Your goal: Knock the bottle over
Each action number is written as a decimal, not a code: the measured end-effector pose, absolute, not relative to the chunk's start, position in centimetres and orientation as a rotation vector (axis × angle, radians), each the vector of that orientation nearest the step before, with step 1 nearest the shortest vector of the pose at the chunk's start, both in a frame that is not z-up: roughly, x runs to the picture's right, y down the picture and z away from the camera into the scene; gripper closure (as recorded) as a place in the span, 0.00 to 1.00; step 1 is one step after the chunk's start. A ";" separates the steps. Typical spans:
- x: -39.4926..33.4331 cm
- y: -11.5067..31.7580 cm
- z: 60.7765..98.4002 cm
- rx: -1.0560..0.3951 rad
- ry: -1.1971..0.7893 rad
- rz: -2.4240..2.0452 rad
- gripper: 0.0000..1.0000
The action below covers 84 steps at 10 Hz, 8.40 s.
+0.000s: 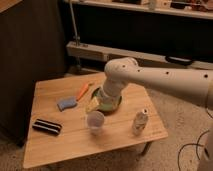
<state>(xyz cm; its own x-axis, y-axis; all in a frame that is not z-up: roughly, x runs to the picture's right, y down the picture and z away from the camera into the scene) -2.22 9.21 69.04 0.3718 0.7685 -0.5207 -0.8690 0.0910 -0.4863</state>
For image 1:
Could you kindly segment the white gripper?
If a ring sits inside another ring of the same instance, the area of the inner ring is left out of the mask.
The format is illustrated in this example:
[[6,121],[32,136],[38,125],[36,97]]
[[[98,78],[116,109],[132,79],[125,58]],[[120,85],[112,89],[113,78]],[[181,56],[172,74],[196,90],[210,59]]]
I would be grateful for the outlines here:
[[120,103],[121,92],[118,89],[107,88],[102,85],[98,90],[97,97],[98,99],[96,97],[93,97],[89,104],[86,106],[87,113],[98,110],[99,101],[102,104],[117,106]]

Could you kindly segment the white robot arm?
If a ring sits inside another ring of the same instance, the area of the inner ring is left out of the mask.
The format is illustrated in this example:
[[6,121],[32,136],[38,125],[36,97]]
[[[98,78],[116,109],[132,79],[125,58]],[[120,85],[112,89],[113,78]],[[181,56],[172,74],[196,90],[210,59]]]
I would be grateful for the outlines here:
[[213,110],[213,71],[140,67],[136,59],[113,59],[104,68],[105,81],[98,87],[87,111],[115,111],[129,83],[150,87]]

